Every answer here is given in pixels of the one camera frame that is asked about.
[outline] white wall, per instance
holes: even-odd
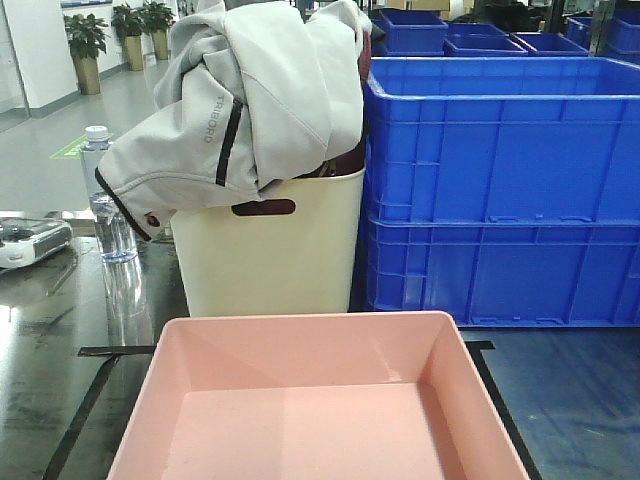
[[[77,91],[60,0],[4,0],[4,6],[29,106]]]
[[[104,18],[111,25],[113,5],[61,8],[60,0],[0,0],[4,2],[7,22],[13,39],[20,74],[24,83],[27,102],[31,108],[41,108],[78,90],[73,62],[64,31],[64,15],[81,13]],[[114,0],[115,5],[126,0]],[[129,0],[129,5],[139,7],[143,0]],[[177,19],[176,0],[165,3],[174,11]],[[107,27],[107,53],[100,52],[100,72],[125,63],[122,47],[115,31]],[[142,36],[143,53],[152,53],[151,37]]]
[[[0,113],[22,106],[22,90],[11,48],[9,30],[4,11],[0,8]]]

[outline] bin handle hole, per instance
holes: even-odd
[[[247,202],[231,207],[238,217],[259,217],[263,215],[291,215],[296,210],[296,203],[288,198]]]

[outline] bottle cap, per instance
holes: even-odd
[[[84,129],[90,142],[105,142],[109,140],[109,129],[102,125],[94,125]]]

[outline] table surface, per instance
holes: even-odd
[[[104,479],[151,360],[135,346],[187,315],[170,237],[126,265],[104,265],[95,239],[76,236],[40,263],[0,270],[0,479]],[[640,478],[640,329],[462,335],[493,344],[484,374],[532,480]],[[83,347],[108,348],[79,356]]]

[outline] gold planter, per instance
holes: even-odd
[[[153,49],[156,53],[157,60],[169,59],[169,48],[167,47],[167,32],[156,30],[151,34],[153,40]]]
[[[100,93],[100,75],[98,73],[98,61],[95,58],[80,58],[75,55],[73,66],[78,77],[78,87],[83,95],[96,95]]]
[[[142,42],[141,37],[125,37],[124,39],[124,55],[129,62],[129,70],[139,72],[144,68],[144,60],[142,58]]]

